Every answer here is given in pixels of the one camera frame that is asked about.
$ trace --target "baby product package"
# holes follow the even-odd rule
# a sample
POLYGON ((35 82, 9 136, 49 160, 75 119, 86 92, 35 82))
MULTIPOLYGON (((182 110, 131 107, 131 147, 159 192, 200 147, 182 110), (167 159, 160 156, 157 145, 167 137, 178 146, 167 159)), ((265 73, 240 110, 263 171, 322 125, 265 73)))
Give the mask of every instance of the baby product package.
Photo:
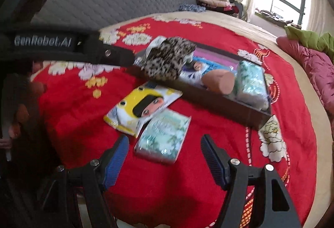
POLYGON ((235 98, 259 110, 269 107, 263 69, 249 61, 240 61, 234 86, 235 98))
POLYGON ((147 82, 134 89, 104 116, 113 128, 138 137, 143 125, 182 95, 181 91, 147 82))
POLYGON ((175 163, 183 145, 191 117, 165 109, 147 125, 134 151, 149 160, 175 163))
POLYGON ((192 62, 183 66, 179 79, 196 87, 205 87, 202 82, 203 75, 218 69, 230 71, 234 75, 237 74, 237 71, 232 66, 221 65, 203 57, 194 56, 192 62))

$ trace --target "green diaper package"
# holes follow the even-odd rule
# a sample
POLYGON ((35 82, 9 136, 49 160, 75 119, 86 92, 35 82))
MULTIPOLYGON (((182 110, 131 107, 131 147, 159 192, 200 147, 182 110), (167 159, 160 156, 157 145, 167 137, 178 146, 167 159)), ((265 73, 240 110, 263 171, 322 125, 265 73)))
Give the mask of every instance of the green diaper package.
POLYGON ((269 107, 263 68, 259 65, 240 61, 233 91, 238 101, 256 109, 267 110, 269 107))
POLYGON ((172 164, 177 160, 190 117, 165 109, 149 122, 134 150, 149 160, 172 164))

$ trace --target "pink blanket pile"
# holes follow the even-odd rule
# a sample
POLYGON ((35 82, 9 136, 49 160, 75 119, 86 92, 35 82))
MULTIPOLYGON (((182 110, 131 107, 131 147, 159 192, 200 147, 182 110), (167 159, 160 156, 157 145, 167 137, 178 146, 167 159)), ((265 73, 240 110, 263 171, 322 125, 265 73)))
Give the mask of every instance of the pink blanket pile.
POLYGON ((303 47, 298 41, 287 36, 276 39, 278 46, 303 67, 322 105, 329 114, 334 134, 334 65, 322 52, 303 47))

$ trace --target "leopard print cloth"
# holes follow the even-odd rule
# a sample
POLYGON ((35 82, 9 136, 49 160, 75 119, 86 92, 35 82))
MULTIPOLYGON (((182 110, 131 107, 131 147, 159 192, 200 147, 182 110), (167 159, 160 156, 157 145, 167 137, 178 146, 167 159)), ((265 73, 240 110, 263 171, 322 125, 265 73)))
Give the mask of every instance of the leopard print cloth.
POLYGON ((142 70, 157 80, 175 80, 186 63, 186 58, 196 49, 196 44, 181 37, 167 38, 160 46, 152 48, 142 70))

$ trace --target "metal screw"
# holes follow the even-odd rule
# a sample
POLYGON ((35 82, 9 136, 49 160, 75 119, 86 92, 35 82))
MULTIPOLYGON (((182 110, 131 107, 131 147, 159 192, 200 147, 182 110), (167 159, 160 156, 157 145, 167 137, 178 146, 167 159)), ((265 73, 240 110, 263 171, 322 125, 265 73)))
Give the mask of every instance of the metal screw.
POLYGON ((111 55, 111 51, 108 49, 108 50, 106 50, 106 52, 105 52, 105 56, 106 57, 109 57, 111 55))
POLYGON ((63 171, 65 169, 65 167, 63 166, 63 165, 59 165, 58 167, 57 167, 57 171, 58 172, 61 172, 61 171, 63 171))
POLYGON ((266 165, 266 169, 267 169, 268 171, 273 171, 273 165, 267 164, 267 165, 266 165))
POLYGON ((91 161, 91 166, 97 166, 100 163, 100 161, 98 159, 93 159, 91 161))
POLYGON ((231 163, 232 163, 233 165, 238 166, 238 165, 240 164, 240 160, 239 160, 239 159, 236 159, 236 158, 232 158, 232 159, 231 159, 231 163))

